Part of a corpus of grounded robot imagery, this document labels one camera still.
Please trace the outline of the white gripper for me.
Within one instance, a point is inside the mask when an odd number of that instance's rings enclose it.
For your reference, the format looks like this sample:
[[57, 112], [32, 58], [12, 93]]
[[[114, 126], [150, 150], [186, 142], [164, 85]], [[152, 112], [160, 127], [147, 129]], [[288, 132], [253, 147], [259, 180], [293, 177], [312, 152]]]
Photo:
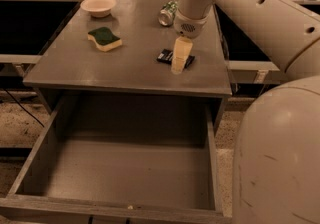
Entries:
[[181, 74], [191, 53], [193, 42], [191, 39], [198, 37], [208, 19], [208, 14], [192, 11], [176, 11], [173, 27], [181, 35], [174, 44], [171, 72]]

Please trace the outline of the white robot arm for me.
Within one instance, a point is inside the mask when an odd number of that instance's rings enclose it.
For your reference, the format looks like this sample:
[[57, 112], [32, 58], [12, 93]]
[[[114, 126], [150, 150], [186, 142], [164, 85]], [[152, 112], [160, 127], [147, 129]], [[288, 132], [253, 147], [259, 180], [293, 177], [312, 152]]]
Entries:
[[268, 62], [234, 62], [278, 82], [246, 111], [233, 157], [233, 224], [320, 224], [319, 17], [289, 0], [179, 0], [176, 30], [197, 37], [211, 4]]

